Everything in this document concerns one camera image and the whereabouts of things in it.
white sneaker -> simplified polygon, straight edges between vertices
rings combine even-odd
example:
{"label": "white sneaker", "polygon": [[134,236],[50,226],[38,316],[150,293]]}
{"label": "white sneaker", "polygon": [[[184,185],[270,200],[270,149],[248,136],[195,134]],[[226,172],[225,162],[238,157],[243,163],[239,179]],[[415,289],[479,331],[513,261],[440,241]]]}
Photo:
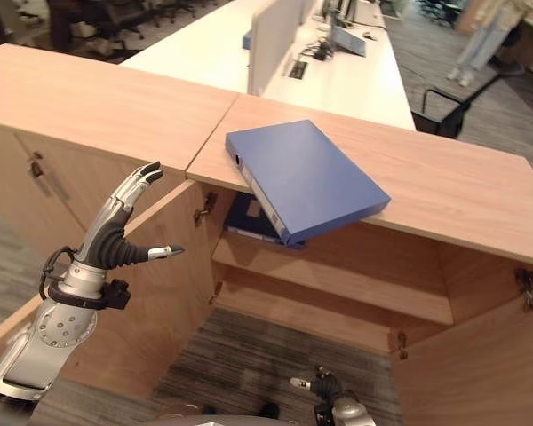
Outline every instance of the white sneaker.
{"label": "white sneaker", "polygon": [[89,51],[95,51],[102,56],[110,56],[113,53],[113,46],[106,38],[97,38],[85,44]]}
{"label": "white sneaker", "polygon": [[460,75],[460,68],[455,67],[455,68],[452,68],[452,71],[450,71],[448,75],[446,75],[446,78],[448,78],[449,80],[456,80],[459,75]]}
{"label": "white sneaker", "polygon": [[462,77],[460,77],[460,81],[458,82],[458,84],[460,84],[462,87],[468,87],[472,80],[473,71],[467,70],[462,74]]}

cabinet door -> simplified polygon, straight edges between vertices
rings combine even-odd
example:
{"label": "cabinet door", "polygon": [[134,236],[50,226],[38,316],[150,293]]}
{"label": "cabinet door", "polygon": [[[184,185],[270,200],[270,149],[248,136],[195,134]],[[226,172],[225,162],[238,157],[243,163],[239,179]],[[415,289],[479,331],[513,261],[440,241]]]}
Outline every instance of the cabinet door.
{"label": "cabinet door", "polygon": [[533,312],[520,297],[392,355],[405,426],[533,426]]}
{"label": "cabinet door", "polygon": [[[174,242],[186,251],[111,272],[130,284],[131,300],[124,311],[99,313],[97,329],[71,355],[62,376],[128,397],[149,395],[211,313],[216,287],[211,248],[233,192],[212,188],[215,207],[196,225],[194,212],[209,189],[187,180],[128,224],[126,236],[136,244]],[[32,299],[0,326],[0,353],[40,303]]]}
{"label": "cabinet door", "polygon": [[[124,157],[43,136],[19,134],[22,144],[38,160],[52,190],[65,202],[76,220],[87,229],[107,197],[146,161]],[[164,170],[134,206],[133,217],[179,185],[184,177]]]}
{"label": "cabinet door", "polygon": [[28,158],[16,136],[0,128],[0,215],[43,256],[77,246],[84,229],[44,177],[28,173]]}

blue binder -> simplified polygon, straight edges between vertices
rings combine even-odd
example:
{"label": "blue binder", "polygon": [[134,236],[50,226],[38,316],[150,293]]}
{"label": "blue binder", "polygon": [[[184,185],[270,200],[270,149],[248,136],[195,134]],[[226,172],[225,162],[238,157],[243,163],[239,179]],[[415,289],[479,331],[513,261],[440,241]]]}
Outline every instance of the blue binder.
{"label": "blue binder", "polygon": [[[250,193],[237,193],[223,225],[231,233],[239,233],[274,244],[283,244],[260,203]],[[289,247],[302,249],[304,242],[301,241]]]}
{"label": "blue binder", "polygon": [[391,200],[309,120],[227,133],[226,148],[286,245]]}

robotic hand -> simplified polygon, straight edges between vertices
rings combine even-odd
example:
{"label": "robotic hand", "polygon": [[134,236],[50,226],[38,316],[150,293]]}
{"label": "robotic hand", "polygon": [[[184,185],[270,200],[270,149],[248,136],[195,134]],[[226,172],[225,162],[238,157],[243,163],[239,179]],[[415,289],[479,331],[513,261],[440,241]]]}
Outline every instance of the robotic hand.
{"label": "robotic hand", "polygon": [[[124,309],[131,296],[128,284],[121,280],[106,283],[108,271],[184,251],[175,245],[137,247],[124,238],[134,203],[162,175],[160,162],[136,169],[100,209],[81,248],[75,252],[65,247],[50,256],[40,284],[44,301],[34,324],[16,335],[0,359],[0,416],[18,412],[27,420],[71,352],[92,334],[97,310]],[[63,277],[58,277],[52,271],[61,253],[70,257],[71,265]],[[52,281],[49,297],[44,292],[46,278]],[[24,424],[12,418],[4,417],[4,421]]]}
{"label": "robotic hand", "polygon": [[291,378],[292,386],[311,391],[322,399],[314,407],[317,426],[376,426],[365,406],[350,390],[343,390],[335,375],[324,367],[316,368],[316,379]]}

cabinet hinge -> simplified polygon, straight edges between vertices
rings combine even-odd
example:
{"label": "cabinet hinge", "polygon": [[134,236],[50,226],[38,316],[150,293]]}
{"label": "cabinet hinge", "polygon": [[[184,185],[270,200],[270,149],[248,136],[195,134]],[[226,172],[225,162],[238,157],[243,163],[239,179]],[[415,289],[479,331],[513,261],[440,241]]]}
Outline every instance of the cabinet hinge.
{"label": "cabinet hinge", "polygon": [[207,193],[205,197],[205,204],[203,204],[203,209],[197,209],[194,212],[194,221],[195,226],[199,226],[203,220],[203,217],[209,215],[215,206],[215,201],[217,201],[217,193]]}
{"label": "cabinet hinge", "polygon": [[397,346],[399,348],[399,359],[407,359],[409,357],[409,353],[405,349],[407,347],[407,335],[402,331],[397,334]]}
{"label": "cabinet hinge", "polygon": [[217,284],[215,284],[215,291],[213,292],[213,296],[210,297],[209,304],[214,304],[216,299],[219,297],[219,293],[221,293],[221,289],[223,288],[223,281],[217,281]]}
{"label": "cabinet hinge", "polygon": [[528,271],[525,268],[516,269],[515,282],[517,282],[517,285],[525,298],[523,310],[525,312],[533,311],[533,272]]}

